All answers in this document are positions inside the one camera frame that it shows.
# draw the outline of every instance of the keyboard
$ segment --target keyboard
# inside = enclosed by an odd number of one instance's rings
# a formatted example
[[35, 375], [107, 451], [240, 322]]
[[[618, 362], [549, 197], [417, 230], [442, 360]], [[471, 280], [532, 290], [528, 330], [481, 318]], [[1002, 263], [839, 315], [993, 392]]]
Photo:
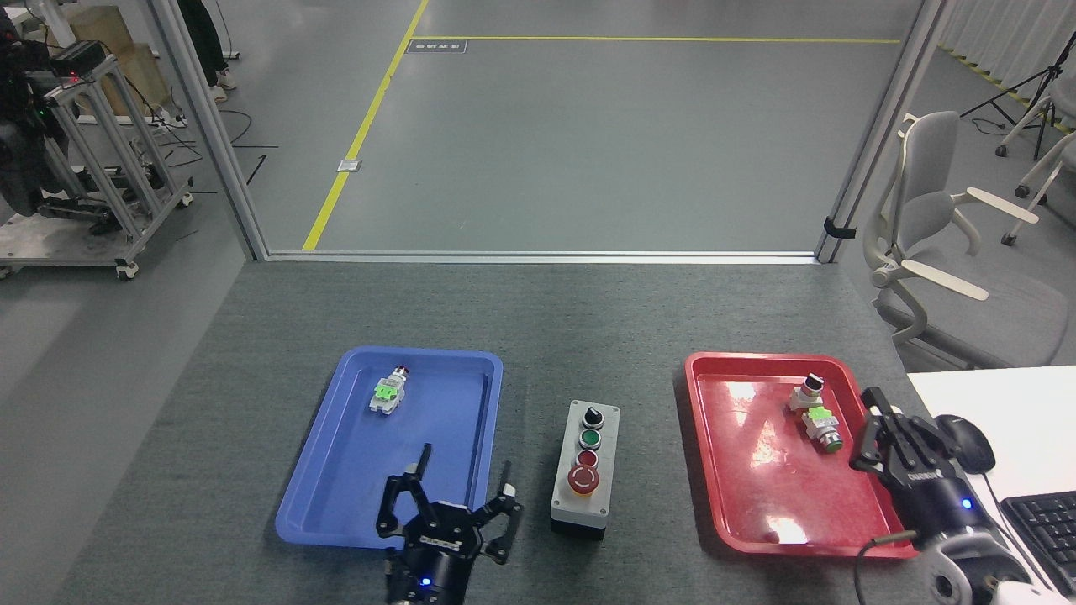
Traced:
[[1002, 512], [1062, 594], [1076, 594], [1076, 492], [1008, 497]]

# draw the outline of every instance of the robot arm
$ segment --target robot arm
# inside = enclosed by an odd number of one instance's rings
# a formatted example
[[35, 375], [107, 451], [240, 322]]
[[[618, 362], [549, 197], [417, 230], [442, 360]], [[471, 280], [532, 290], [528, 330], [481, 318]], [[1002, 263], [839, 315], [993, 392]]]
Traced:
[[[422, 476], [429, 461], [430, 445], [422, 450], [419, 463], [402, 475], [385, 481], [378, 512], [381, 537], [404, 536], [404, 550], [387, 549], [386, 603], [459, 605], [464, 602], [471, 567], [480, 554], [504, 565], [508, 562], [515, 532], [523, 517], [523, 505], [515, 502], [515, 488], [508, 482], [510, 463], [505, 463], [497, 495], [478, 510], [447, 502], [430, 503], [422, 489]], [[400, 524], [393, 510], [400, 493], [409, 492], [419, 515]], [[496, 517], [508, 517], [505, 533], [485, 540], [481, 530]]]
[[991, 530], [993, 521], [957, 474], [958, 446], [918, 417], [893, 409], [877, 386], [863, 392], [872, 414], [855, 444], [851, 466], [870, 473], [893, 498], [912, 545], [922, 554], [926, 589], [942, 605], [1068, 603], [1031, 585], [1023, 565]]

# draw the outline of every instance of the yellow floor line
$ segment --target yellow floor line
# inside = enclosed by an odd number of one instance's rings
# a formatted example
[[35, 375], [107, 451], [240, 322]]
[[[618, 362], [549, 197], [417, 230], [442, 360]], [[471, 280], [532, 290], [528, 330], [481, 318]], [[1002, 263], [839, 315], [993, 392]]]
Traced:
[[[429, 0], [422, 0], [419, 4], [419, 9], [414, 12], [414, 17], [411, 18], [411, 25], [407, 28], [407, 33], [404, 34], [404, 39], [400, 40], [400, 45], [396, 47], [396, 54], [393, 56], [392, 62], [388, 64], [388, 69], [385, 70], [384, 78], [381, 79], [381, 86], [378, 87], [377, 94], [373, 95], [373, 101], [370, 102], [370, 108], [366, 110], [366, 117], [363, 118], [363, 124], [358, 127], [355, 140], [352, 141], [351, 147], [348, 149], [345, 159], [355, 159], [358, 157], [358, 150], [363, 147], [363, 141], [366, 140], [367, 132], [370, 131], [370, 125], [373, 124], [373, 117], [378, 115], [378, 109], [381, 108], [381, 101], [385, 97], [385, 90], [388, 89], [388, 84], [392, 83], [393, 75], [396, 73], [396, 68], [400, 65], [400, 59], [407, 51], [407, 45], [411, 42], [411, 37], [414, 36], [414, 29], [419, 27], [419, 19], [422, 18], [422, 13], [426, 10], [427, 3], [429, 3]], [[322, 205], [322, 210], [317, 213], [317, 219], [314, 220], [314, 225], [310, 227], [310, 234], [307, 235], [307, 241], [302, 244], [302, 250], [310, 251], [317, 248], [317, 242], [322, 239], [322, 234], [325, 231], [325, 225], [328, 224], [329, 216], [332, 215], [332, 209], [336, 208], [337, 200], [340, 199], [340, 192], [343, 191], [343, 186], [348, 182], [349, 174], [351, 174], [351, 172], [337, 173], [336, 180], [332, 181], [332, 187], [329, 188], [329, 195], [325, 197], [325, 203]]]
[[[983, 80], [986, 80], [987, 82], [993, 84], [1000, 90], [1006, 90], [1007, 92], [1009, 89], [1008, 86], [1002, 84], [1001, 80], [997, 80], [996, 78], [990, 75], [989, 71], [987, 71], [985, 69], [980, 69], [979, 66], [977, 66], [977, 65], [973, 64], [972, 61], [967, 60], [967, 57], [962, 57], [961, 55], [958, 55], [957, 52], [953, 51], [952, 48], [946, 48], [945, 46], [940, 46], [940, 45], [939, 45], [939, 47], [943, 51], [945, 51], [945, 52], [949, 53], [950, 55], [952, 55], [953, 58], [955, 58], [958, 61], [960, 61], [964, 67], [966, 67], [967, 69], [969, 69], [969, 70], [974, 71], [975, 73], [978, 73], [979, 75], [981, 75]], [[1008, 93], [1008, 96], [1013, 97], [1014, 99], [1016, 99], [1017, 102], [1019, 102], [1024, 108], [1031, 109], [1031, 99], [1024, 99], [1023, 97], [1021, 97], [1020, 95], [1017, 95], [1016, 93]], [[1062, 132], [1064, 135], [1072, 135], [1073, 133], [1073, 129], [1072, 128], [1070, 128], [1070, 127], [1061, 124], [1060, 122], [1057, 123], [1057, 124], [1054, 124], [1053, 127], [1057, 128], [1060, 132]]]
[[490, 40], [552, 42], [778, 42], [821, 44], [900, 44], [876, 38], [660, 38], [649, 36], [415, 36], [413, 40]]

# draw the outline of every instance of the industrial push button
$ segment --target industrial push button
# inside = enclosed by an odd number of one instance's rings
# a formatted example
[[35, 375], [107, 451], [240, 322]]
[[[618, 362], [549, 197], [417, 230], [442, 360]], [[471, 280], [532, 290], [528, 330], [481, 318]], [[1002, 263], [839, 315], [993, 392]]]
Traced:
[[583, 466], [597, 466], [598, 454], [591, 450], [583, 450], [576, 455], [576, 464], [582, 464]]
[[601, 434], [587, 428], [579, 434], [579, 447], [584, 450], [596, 450], [601, 447]]
[[599, 480], [597, 469], [585, 464], [577, 464], [568, 472], [568, 484], [571, 486], [571, 491], [584, 497], [598, 489]]
[[601, 428], [605, 424], [605, 418], [601, 412], [594, 408], [586, 408], [586, 413], [583, 414], [583, 426], [586, 428]]

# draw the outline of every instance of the gray table surface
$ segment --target gray table surface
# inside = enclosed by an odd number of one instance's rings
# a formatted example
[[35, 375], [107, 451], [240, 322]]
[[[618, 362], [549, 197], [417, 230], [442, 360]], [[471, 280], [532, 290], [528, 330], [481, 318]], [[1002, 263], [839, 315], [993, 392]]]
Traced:
[[[504, 361], [493, 468], [512, 461], [527, 515], [508, 565], [476, 564], [476, 604], [854, 603], [849, 560], [747, 555], [717, 538], [683, 362], [833, 355], [861, 386], [923, 411], [835, 266], [252, 264], [55, 603], [382, 602], [380, 551], [291, 545], [273, 529], [336, 363], [363, 344]], [[572, 398], [623, 409], [600, 543], [549, 530]], [[929, 600], [914, 562], [865, 572], [872, 604]]]

